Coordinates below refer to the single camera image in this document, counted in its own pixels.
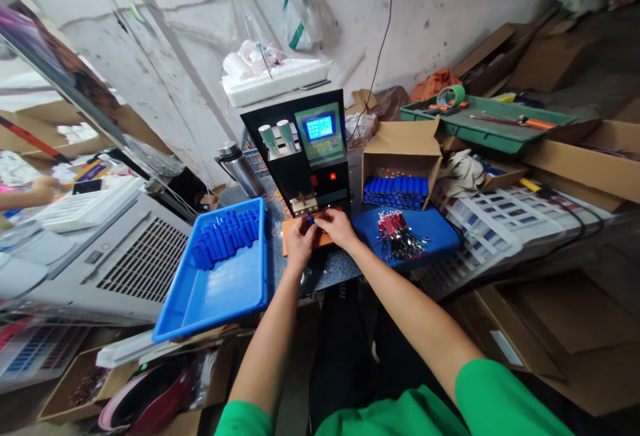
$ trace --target orange cloth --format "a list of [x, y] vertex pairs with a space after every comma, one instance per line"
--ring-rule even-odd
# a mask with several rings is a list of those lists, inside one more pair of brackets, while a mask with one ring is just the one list
[[418, 101], [426, 101], [432, 96], [436, 96], [447, 86], [454, 84], [462, 84], [456, 76], [453, 75], [451, 68], [438, 69], [434, 74], [426, 78], [422, 83], [418, 84], [411, 92], [409, 98], [410, 103], [417, 103]]

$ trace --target blue screen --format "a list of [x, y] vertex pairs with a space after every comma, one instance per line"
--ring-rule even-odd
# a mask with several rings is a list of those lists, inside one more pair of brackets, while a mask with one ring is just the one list
[[307, 132], [309, 133], [310, 141], [313, 139], [318, 139], [322, 136], [333, 134], [333, 120], [331, 116], [311, 119], [305, 124], [307, 125]]

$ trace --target person's arm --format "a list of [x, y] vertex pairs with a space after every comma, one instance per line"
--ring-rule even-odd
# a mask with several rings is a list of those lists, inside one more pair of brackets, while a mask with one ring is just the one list
[[411, 282], [384, 264], [353, 232], [346, 214], [328, 209], [316, 224], [346, 250], [371, 288], [451, 400], [460, 370], [484, 354], [458, 324]]
[[60, 182], [56, 178], [42, 176], [33, 182], [31, 191], [0, 193], [0, 211], [50, 204], [55, 196], [54, 189], [58, 187]]
[[311, 256], [317, 228], [312, 225], [303, 234], [304, 220], [299, 218], [287, 236], [287, 268], [251, 339], [229, 396], [229, 402], [244, 401], [256, 406], [272, 423], [277, 416], [282, 378], [293, 339], [300, 280]]

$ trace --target green shirt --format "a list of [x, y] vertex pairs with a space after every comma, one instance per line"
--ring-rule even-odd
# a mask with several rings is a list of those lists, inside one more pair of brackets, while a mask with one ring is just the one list
[[[473, 435], [571, 435], [511, 372], [495, 361], [468, 363], [455, 382], [458, 409]], [[364, 409], [343, 409], [326, 418], [317, 436], [468, 435], [451, 410], [426, 386], [397, 401], [377, 401]], [[242, 401], [225, 408], [216, 436], [271, 436], [266, 414]]]

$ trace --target spot welding machine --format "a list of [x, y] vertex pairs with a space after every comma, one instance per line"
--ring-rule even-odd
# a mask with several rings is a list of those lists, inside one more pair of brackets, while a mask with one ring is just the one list
[[328, 205], [348, 212], [351, 194], [342, 89], [300, 94], [246, 107], [242, 121], [294, 217]]

